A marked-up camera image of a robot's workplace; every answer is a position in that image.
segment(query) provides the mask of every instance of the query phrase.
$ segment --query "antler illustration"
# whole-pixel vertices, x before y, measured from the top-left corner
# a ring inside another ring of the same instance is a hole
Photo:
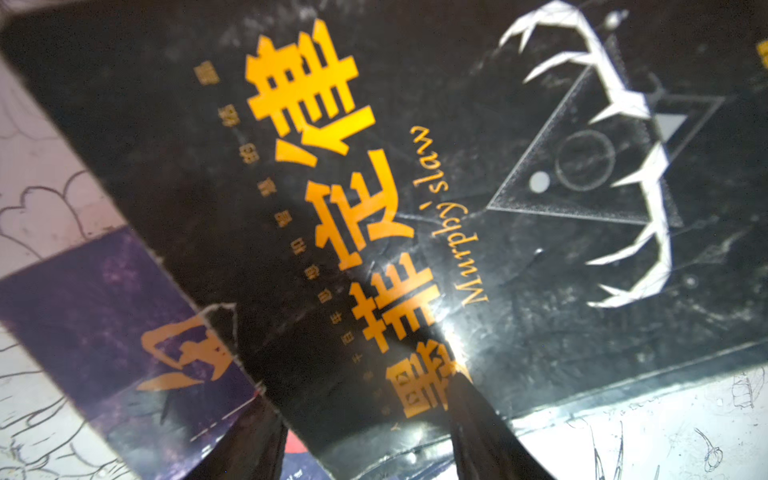
[[[537,25],[573,28],[584,39],[587,51],[563,51],[556,54],[531,70],[531,73],[523,80],[524,83],[543,74],[550,68],[567,62],[587,65],[594,68],[598,73],[610,102],[605,109],[590,120],[590,124],[617,114],[645,120],[650,118],[650,109],[645,101],[645,95],[627,89],[584,14],[573,5],[554,0],[538,10],[521,16],[502,35],[498,42],[499,46],[501,47],[511,37],[521,35],[519,51],[522,52]],[[661,193],[661,176],[668,166],[667,152],[661,142],[657,142],[650,149],[637,171],[611,185],[611,187],[620,187],[639,184],[650,221],[631,245],[610,255],[591,260],[587,262],[587,265],[605,265],[632,257],[654,237],[658,244],[659,253],[656,263],[631,289],[621,290],[612,286],[600,285],[600,288],[607,291],[611,296],[601,302],[589,302],[589,306],[615,308],[656,295],[664,288],[664,284],[672,271],[669,226]]]

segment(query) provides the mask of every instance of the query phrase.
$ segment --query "small white triangle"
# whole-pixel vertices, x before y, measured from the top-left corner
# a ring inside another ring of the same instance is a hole
[[[654,120],[656,121],[656,125],[659,127],[659,133],[661,133],[661,138],[666,142],[670,138],[672,138],[672,135],[674,135],[674,132],[677,131],[678,128],[685,122],[685,120],[688,118],[687,115],[682,114],[655,114]]]

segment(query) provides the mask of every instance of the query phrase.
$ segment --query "yellow chinese character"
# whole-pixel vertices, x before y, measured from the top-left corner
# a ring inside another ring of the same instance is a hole
[[[429,340],[424,345],[424,342],[419,342],[416,352],[418,355],[413,353],[410,358],[386,370],[386,378],[395,388],[406,418],[426,412],[439,403],[447,410],[445,389],[448,387],[448,378],[457,372],[464,373],[471,380],[467,369],[450,359],[442,343]]]
[[[293,250],[294,255],[298,255],[299,253],[304,253],[306,251],[306,244],[304,243],[303,238],[297,238],[293,242],[290,243],[291,250]]]
[[[216,73],[214,64],[208,60],[195,67],[194,74],[202,85],[215,85],[219,83],[219,75]]]
[[[262,197],[268,197],[271,194],[277,193],[275,182],[273,182],[271,178],[267,178],[265,181],[259,182],[259,192],[261,192]]]
[[[328,300],[331,300],[333,298],[333,295],[331,294],[331,291],[326,288],[325,290],[317,294],[317,298],[320,300],[320,303],[325,303]]]
[[[320,64],[313,40],[320,46],[325,66]],[[343,140],[375,124],[370,107],[350,114],[355,109],[355,101],[347,82],[357,78],[357,65],[352,57],[339,60],[326,23],[322,20],[315,20],[312,38],[304,32],[299,34],[298,45],[294,43],[276,50],[272,40],[262,36],[259,38],[257,54],[257,57],[248,55],[246,59],[245,78],[258,90],[258,95],[248,99],[248,105],[257,120],[272,118],[279,136],[285,137],[290,133],[290,126],[283,113],[283,110],[288,110],[296,131],[302,133],[302,144],[346,155],[349,147]],[[301,104],[310,114],[310,120],[318,121],[323,114],[317,103],[317,95],[323,101],[328,118],[339,114],[339,105],[333,97],[332,88],[339,94],[342,107],[348,115],[322,128],[309,125]]]
[[[366,247],[366,240],[362,236],[359,223],[373,214],[384,210],[382,219],[378,222],[372,222],[367,225],[368,237],[371,241],[379,240],[385,237],[407,237],[413,238],[413,229],[402,223],[395,222],[397,214],[398,196],[395,181],[392,179],[392,171],[389,169],[384,150],[372,150],[368,156],[376,171],[376,176],[382,186],[382,190],[371,196],[360,172],[352,174],[350,187],[357,192],[359,202],[354,207],[349,205],[349,201],[344,194],[344,189],[340,185],[328,187],[315,182],[307,182],[306,195],[304,200],[310,202],[317,212],[320,219],[320,225],[315,228],[315,244],[323,248],[330,240],[336,255],[339,256],[339,269],[347,270],[353,266],[362,263],[359,253],[350,253],[347,250],[344,240],[341,237],[336,221],[330,213],[325,198],[330,195],[332,203],[336,204],[341,211],[347,229],[352,236],[355,247],[358,251]]]
[[[259,160],[259,152],[256,151],[256,145],[254,144],[240,145],[240,156],[247,165]]]
[[[768,40],[763,40],[757,44],[757,53],[763,58],[765,68],[768,68]]]
[[[347,332],[344,335],[341,335],[341,341],[344,345],[349,345],[350,342],[352,342],[355,339],[355,336],[352,334],[352,332]]]
[[[304,270],[304,274],[306,278],[314,280],[320,275],[320,268],[317,265],[310,265]]]
[[[240,117],[237,116],[237,110],[232,104],[219,108],[219,118],[221,118],[221,124],[224,127],[234,127],[240,123]]]
[[[391,325],[395,330],[397,338],[402,340],[406,337],[406,329],[403,328],[402,325],[403,317],[408,320],[412,332],[415,332],[420,328],[419,319],[415,314],[417,309],[422,311],[427,326],[430,326],[435,322],[435,316],[432,314],[432,309],[429,308],[429,302],[440,296],[440,290],[437,285],[431,285],[428,289],[419,292],[405,302],[384,312],[382,314],[383,321],[374,315],[373,310],[375,310],[376,307],[378,307],[379,310],[382,310],[396,300],[399,300],[403,296],[432,281],[432,271],[429,268],[416,272],[410,254],[403,253],[400,255],[400,265],[402,265],[406,271],[407,277],[405,280],[400,278],[394,265],[388,265],[386,267],[386,275],[389,278],[389,281],[392,282],[392,288],[390,289],[386,288],[384,280],[380,274],[373,274],[371,285],[373,285],[379,293],[375,299],[367,297],[362,291],[362,287],[357,282],[354,282],[349,288],[349,295],[354,296],[355,301],[357,302],[357,306],[352,308],[352,313],[355,315],[356,319],[366,319],[368,324],[368,326],[363,329],[362,334],[365,336],[366,340],[376,339],[376,344],[379,346],[381,353],[386,353],[387,350],[389,350],[389,344],[384,338],[384,332],[386,331],[387,325]]]
[[[282,228],[290,223],[293,218],[290,217],[290,212],[288,210],[283,210],[282,212],[275,214],[275,220],[277,220],[277,224]]]
[[[206,339],[201,342],[184,342],[179,347],[181,355],[179,359],[173,359],[161,349],[157,348],[165,340],[171,339],[180,333],[186,332],[198,326],[205,327],[205,323],[199,316],[179,323],[163,325],[160,328],[146,332],[141,336],[141,346],[153,357],[176,370],[182,370],[192,362],[207,363],[214,368],[210,379],[215,381],[221,378],[232,363],[232,356],[221,343],[216,334],[206,330]],[[160,390],[180,389],[203,383],[202,380],[193,379],[182,372],[170,372],[160,375],[152,380],[142,382],[136,390],[148,390],[152,392]]]

